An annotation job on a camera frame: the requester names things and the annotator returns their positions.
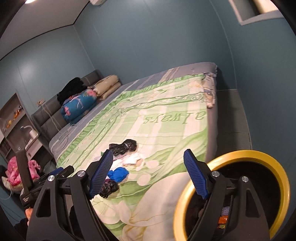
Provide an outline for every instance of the blue cloth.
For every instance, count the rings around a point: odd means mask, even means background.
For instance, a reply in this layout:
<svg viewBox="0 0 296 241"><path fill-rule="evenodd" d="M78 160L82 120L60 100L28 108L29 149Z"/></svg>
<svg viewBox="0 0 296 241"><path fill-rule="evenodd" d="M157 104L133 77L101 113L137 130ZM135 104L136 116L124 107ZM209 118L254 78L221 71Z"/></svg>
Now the blue cloth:
<svg viewBox="0 0 296 241"><path fill-rule="evenodd" d="M96 105L96 93L87 89L66 100L61 108L63 118L71 124L77 123Z"/></svg>
<svg viewBox="0 0 296 241"><path fill-rule="evenodd" d="M125 179L127 175L128 175L128 170L125 169L124 167L118 167L114 171L110 170L108 172L108 177L111 180L116 181L117 183Z"/></svg>
<svg viewBox="0 0 296 241"><path fill-rule="evenodd" d="M227 216L229 213L229 208L230 208L229 206L223 207L221 211L221 216Z"/></svg>

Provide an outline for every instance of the air conditioner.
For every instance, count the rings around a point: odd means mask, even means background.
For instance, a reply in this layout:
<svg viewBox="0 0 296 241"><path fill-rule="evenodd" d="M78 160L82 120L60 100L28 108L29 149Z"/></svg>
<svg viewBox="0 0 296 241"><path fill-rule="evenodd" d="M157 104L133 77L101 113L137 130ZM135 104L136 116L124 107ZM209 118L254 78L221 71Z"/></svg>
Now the air conditioner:
<svg viewBox="0 0 296 241"><path fill-rule="evenodd" d="M90 0L92 5L101 5L105 2L106 0Z"/></svg>

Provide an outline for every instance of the electrical cable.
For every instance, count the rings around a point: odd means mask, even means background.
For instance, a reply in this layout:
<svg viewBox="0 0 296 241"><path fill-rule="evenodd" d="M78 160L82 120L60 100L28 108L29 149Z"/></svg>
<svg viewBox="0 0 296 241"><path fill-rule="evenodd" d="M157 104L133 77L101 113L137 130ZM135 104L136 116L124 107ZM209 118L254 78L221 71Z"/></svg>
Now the electrical cable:
<svg viewBox="0 0 296 241"><path fill-rule="evenodd" d="M45 113L48 114L48 116L49 116L49 118L52 120L52 123L54 124L55 128L56 128L57 131L59 132L60 130L58 129L58 127L57 127L56 123L54 122L52 116L48 113L48 111L44 108L43 105L41 105L41 108L45 111Z"/></svg>
<svg viewBox="0 0 296 241"><path fill-rule="evenodd" d="M10 187L10 186L9 186L9 188L10 188L10 195L9 195L9 197L8 197L8 198L2 198L2 197L0 197L1 200L8 200L8 199L11 197L11 195L12 195L12 190L11 190L11 187Z"/></svg>
<svg viewBox="0 0 296 241"><path fill-rule="evenodd" d="M56 140L55 143L53 143L53 145L52 145L50 151L51 151L54 155L55 155L58 151L62 150L62 149L66 146L66 144L68 143L69 136L75 131L76 127L78 127L79 125L80 125L80 124L78 124L78 125L74 124L74 125L72 125L72 126L69 126L68 130L67 130L65 133L63 133L63 134L62 134L62 135ZM66 139L66 141L65 141L64 145L60 148L60 145L63 143L63 141L64 141L65 139ZM58 146L57 146L57 149L56 149L56 150L53 150L52 148L53 148L54 145L57 144L57 143L59 143Z"/></svg>

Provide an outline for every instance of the power outlet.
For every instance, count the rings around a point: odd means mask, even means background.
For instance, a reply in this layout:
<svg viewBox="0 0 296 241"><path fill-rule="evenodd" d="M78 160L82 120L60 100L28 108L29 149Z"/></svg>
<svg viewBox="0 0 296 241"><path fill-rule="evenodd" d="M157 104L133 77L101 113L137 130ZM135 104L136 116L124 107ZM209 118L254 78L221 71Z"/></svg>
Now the power outlet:
<svg viewBox="0 0 296 241"><path fill-rule="evenodd" d="M44 102L45 102L45 100L44 100L44 99L41 99L41 100L39 100L39 101L37 102L37 105L38 105L38 106L41 106Z"/></svg>

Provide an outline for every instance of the pink blanket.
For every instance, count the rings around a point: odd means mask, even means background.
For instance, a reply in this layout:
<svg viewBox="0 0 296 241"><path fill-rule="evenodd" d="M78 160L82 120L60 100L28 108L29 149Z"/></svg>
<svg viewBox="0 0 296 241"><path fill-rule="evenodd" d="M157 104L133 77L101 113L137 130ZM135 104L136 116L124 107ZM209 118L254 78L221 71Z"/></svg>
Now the pink blanket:
<svg viewBox="0 0 296 241"><path fill-rule="evenodd" d="M36 178L40 178L40 176L37 174L37 171L36 171L36 169L38 170L41 169L38 163L35 160L30 160L28 164L29 164L31 178L33 180ZM16 186L22 182L22 179L20 178L20 173L17 167L17 158L15 156L9 160L7 171L5 173L8 177L9 183L12 186Z"/></svg>

